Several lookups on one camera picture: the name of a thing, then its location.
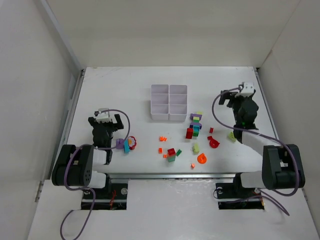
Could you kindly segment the purple lego stack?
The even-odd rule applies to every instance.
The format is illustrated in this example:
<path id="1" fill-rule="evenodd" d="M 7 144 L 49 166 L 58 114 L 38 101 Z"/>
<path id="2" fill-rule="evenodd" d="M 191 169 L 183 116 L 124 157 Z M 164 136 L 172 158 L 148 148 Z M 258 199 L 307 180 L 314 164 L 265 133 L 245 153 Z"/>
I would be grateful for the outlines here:
<path id="1" fill-rule="evenodd" d="M 202 119 L 202 116 L 203 116 L 203 113 L 201 111 L 197 111 L 196 113 L 191 113 L 189 116 L 191 120 L 189 127 L 193 128 L 194 126 L 196 126 L 201 130 L 202 124 L 200 123 L 200 121 Z"/>

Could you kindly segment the light green lego brick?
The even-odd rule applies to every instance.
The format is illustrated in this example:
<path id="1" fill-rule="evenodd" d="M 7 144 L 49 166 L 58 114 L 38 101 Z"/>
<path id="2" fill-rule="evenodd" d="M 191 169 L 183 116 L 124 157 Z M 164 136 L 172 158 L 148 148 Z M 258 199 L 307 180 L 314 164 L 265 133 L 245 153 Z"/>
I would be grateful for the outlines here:
<path id="1" fill-rule="evenodd" d="M 230 132 L 230 133 L 227 135 L 227 138 L 228 138 L 231 142 L 233 142 L 233 143 L 235 143 L 235 142 L 237 141 L 237 139 L 235 138 L 233 132 Z"/>
<path id="2" fill-rule="evenodd" d="M 200 148 L 199 148 L 199 145 L 198 143 L 194 143 L 193 147 L 192 147 L 192 151 L 194 154 L 198 154 L 200 152 Z"/>

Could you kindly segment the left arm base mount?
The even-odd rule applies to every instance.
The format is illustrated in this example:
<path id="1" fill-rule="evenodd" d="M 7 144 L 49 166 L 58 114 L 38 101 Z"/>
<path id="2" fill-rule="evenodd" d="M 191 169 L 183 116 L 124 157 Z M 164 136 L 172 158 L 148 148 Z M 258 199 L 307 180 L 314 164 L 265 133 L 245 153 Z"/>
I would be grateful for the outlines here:
<path id="1" fill-rule="evenodd" d="M 95 192 L 93 210 L 126 210 L 128 181 L 114 180 L 105 173 L 91 177 L 88 187 Z"/>

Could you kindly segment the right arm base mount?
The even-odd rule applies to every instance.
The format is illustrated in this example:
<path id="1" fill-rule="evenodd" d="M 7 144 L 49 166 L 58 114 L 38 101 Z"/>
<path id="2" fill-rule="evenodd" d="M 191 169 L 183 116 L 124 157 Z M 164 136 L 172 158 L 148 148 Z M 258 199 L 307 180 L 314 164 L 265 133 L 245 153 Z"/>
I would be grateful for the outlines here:
<path id="1" fill-rule="evenodd" d="M 215 184 L 213 196 L 218 200 L 219 210 L 264 210 L 264 203 L 260 193 L 255 188 L 242 186 L 240 173 L 232 182 L 218 182 Z"/>

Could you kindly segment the red long lego brick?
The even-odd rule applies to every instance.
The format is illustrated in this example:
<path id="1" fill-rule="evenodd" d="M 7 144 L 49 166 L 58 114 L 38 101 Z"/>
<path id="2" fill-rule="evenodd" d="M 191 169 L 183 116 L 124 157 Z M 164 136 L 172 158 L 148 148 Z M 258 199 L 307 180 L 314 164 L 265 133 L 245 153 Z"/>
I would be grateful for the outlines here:
<path id="1" fill-rule="evenodd" d="M 194 133 L 194 129 L 193 129 L 193 128 L 187 128 L 187 129 L 186 129 L 185 138 L 186 138 L 186 139 L 192 139 L 193 133 Z"/>

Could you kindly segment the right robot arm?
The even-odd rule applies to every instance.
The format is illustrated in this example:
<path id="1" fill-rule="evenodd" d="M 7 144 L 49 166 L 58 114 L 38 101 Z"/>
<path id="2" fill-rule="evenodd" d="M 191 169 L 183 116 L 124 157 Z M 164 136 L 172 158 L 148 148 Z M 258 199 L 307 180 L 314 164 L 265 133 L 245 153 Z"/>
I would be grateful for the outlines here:
<path id="1" fill-rule="evenodd" d="M 228 126 L 235 139 L 262 157 L 261 170 L 238 172 L 233 184 L 236 189 L 267 189 L 281 196 L 291 197 L 306 183 L 299 147 L 262 134 L 256 127 L 259 106 L 253 100 L 255 89 L 245 90 L 243 84 L 222 90 L 213 104 L 232 110 L 234 125 Z"/>

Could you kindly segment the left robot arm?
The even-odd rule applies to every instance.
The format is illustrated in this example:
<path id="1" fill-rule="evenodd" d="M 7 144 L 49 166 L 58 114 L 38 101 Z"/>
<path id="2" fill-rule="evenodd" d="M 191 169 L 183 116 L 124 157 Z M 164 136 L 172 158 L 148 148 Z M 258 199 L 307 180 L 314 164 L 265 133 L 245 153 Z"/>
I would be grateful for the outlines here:
<path id="1" fill-rule="evenodd" d="M 119 114 L 112 118 L 108 112 L 101 111 L 89 117 L 88 122 L 92 127 L 93 144 L 62 146 L 51 175 L 53 185 L 72 189 L 106 187 L 107 174 L 93 170 L 93 166 L 110 164 L 113 133 L 122 130 L 124 125 Z"/>

